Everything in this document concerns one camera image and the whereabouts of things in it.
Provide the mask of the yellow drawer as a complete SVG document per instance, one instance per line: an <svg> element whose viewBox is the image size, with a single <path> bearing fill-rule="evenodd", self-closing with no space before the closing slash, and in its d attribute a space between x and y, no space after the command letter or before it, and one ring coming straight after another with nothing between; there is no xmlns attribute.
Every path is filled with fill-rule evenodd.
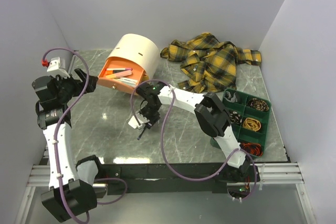
<svg viewBox="0 0 336 224"><path fill-rule="evenodd" d="M147 74L144 74L144 75L142 76L140 82L144 82L144 81L147 81L147 80L149 80L149 79L150 79L149 76L148 76Z"/></svg>

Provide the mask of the black thin pen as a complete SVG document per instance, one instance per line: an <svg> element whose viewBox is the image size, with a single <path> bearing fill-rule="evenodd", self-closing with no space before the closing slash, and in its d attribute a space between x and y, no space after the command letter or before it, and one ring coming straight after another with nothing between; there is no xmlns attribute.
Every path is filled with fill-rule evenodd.
<svg viewBox="0 0 336 224"><path fill-rule="evenodd" d="M142 130L141 130L141 133L139 134L139 136L137 137L137 140L139 141L143 135L143 133L145 132L146 130L146 127L144 127Z"/></svg>

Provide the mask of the orange black highlighter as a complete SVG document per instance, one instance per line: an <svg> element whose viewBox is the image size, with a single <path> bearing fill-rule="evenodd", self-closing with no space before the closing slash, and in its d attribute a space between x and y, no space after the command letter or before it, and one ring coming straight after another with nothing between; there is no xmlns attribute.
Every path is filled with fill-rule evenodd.
<svg viewBox="0 0 336 224"><path fill-rule="evenodd" d="M120 73L120 72L124 72L126 70L112 70L112 71L106 71L106 75L110 75L110 74L115 74L115 73Z"/></svg>

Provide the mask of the cream round drawer organizer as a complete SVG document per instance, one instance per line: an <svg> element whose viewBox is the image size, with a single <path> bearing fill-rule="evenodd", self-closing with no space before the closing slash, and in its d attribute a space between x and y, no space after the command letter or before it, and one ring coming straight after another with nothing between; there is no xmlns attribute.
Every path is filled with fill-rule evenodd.
<svg viewBox="0 0 336 224"><path fill-rule="evenodd" d="M160 51L150 39L137 34L126 34L121 37L108 59L115 57L136 63L152 79L159 64Z"/></svg>

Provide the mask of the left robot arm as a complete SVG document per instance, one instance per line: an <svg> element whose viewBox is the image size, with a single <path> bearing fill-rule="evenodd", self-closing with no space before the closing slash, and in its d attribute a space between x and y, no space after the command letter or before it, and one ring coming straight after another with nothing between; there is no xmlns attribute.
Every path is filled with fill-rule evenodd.
<svg viewBox="0 0 336 224"><path fill-rule="evenodd" d="M42 76L32 82L38 96L37 124L49 151L49 189L41 196L42 205L60 222L96 208L93 183L104 179L105 170L94 155L74 163L71 151L71 113L68 102L92 93L98 78L75 69L79 79L57 75Z"/></svg>

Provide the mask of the white pen pink cap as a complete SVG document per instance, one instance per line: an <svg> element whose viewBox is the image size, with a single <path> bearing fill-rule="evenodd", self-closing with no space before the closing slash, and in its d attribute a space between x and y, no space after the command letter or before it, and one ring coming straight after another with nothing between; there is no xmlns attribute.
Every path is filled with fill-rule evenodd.
<svg viewBox="0 0 336 224"><path fill-rule="evenodd" d="M110 72L122 72L122 71L131 71L132 68L107 68L106 71Z"/></svg>

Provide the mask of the green highlighter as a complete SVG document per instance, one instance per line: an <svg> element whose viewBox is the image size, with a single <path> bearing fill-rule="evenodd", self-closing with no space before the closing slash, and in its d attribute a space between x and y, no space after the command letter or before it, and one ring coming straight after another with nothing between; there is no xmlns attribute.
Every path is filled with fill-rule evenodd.
<svg viewBox="0 0 336 224"><path fill-rule="evenodd" d="M138 83L138 80L130 79L130 78L119 78L119 81L126 82L126 83L132 83L132 84Z"/></svg>

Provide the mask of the orange pink highlighter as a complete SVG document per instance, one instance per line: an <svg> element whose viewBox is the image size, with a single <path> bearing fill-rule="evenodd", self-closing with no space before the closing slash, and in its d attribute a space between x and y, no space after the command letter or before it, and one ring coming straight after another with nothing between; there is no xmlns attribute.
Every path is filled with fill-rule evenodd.
<svg viewBox="0 0 336 224"><path fill-rule="evenodd" d="M132 71L131 70L126 70L126 71L121 71L118 73L112 73L109 75L106 75L106 78L108 79L117 79L117 78L122 78L122 77L127 77L132 75Z"/></svg>

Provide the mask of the pink top drawer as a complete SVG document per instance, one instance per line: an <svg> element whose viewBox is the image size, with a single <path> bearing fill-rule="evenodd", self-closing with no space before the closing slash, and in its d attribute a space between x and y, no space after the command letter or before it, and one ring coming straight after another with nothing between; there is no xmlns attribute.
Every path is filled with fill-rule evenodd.
<svg viewBox="0 0 336 224"><path fill-rule="evenodd" d="M119 78L117 79L108 79L106 78L106 69L107 68L132 68L132 75L123 77L123 78L130 78L130 79L135 79L138 80L137 84L132 84L132 83L126 83L126 82L121 82L119 81ZM137 63L123 59L120 57L110 57L106 60L102 70L100 71L98 75L98 85L119 90L125 93L132 93L134 88L140 84L141 78L144 74L147 74L145 70L138 65Z"/></svg>

